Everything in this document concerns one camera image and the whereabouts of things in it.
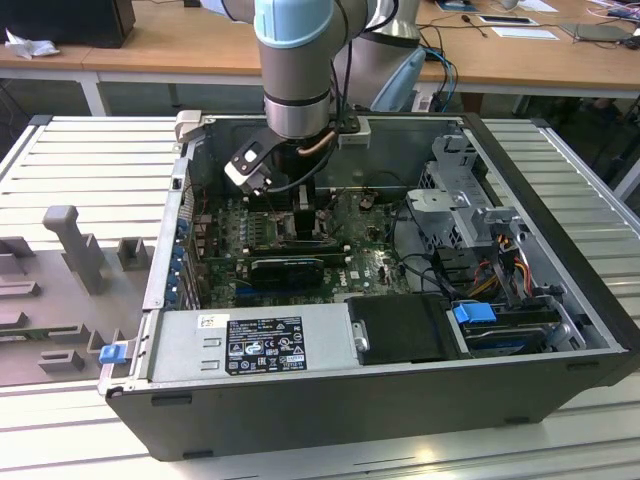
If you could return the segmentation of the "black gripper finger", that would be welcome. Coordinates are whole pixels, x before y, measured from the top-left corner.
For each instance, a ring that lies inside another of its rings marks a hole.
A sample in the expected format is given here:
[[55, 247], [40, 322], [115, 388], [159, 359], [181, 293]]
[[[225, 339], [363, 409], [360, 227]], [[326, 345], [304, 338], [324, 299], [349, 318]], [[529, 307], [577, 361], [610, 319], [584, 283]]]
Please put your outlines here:
[[311, 240], [315, 228], [315, 184], [306, 182], [294, 189], [293, 212], [297, 239]]

